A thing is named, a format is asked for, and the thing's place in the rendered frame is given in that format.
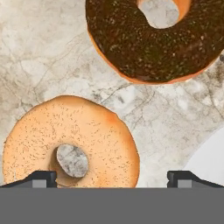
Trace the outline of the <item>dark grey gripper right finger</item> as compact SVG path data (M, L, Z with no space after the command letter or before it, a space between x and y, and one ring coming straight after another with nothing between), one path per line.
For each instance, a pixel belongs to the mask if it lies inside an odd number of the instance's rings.
M167 179L168 188L223 188L223 185L198 178L191 171L168 171Z

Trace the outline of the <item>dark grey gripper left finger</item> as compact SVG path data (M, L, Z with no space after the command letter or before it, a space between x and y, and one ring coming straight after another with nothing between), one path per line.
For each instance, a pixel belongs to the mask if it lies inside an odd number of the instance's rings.
M1 188L54 188L57 186L56 178L56 171L34 171L22 180L18 180L6 185L1 185Z

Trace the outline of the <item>white plate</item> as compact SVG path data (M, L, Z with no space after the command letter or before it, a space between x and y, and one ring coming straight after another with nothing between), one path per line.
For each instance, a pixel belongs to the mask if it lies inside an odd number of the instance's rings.
M224 126L194 152L184 169L200 179L224 186Z

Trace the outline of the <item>plain tan bagel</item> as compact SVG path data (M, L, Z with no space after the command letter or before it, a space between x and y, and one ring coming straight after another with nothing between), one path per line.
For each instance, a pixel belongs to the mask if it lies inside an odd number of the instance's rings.
M56 148L70 144L87 156L81 179L66 174ZM35 171L56 171L65 187L134 187L140 159L133 137L116 113L87 99L62 95L22 116L3 147L3 182L24 179Z

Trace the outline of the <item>chocolate glazed donut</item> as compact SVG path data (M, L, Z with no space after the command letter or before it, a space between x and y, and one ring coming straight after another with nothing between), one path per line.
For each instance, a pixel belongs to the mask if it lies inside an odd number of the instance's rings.
M166 83L200 72L224 51L224 0L188 0L184 16L164 29L149 24L138 1L86 0L88 33L124 76Z

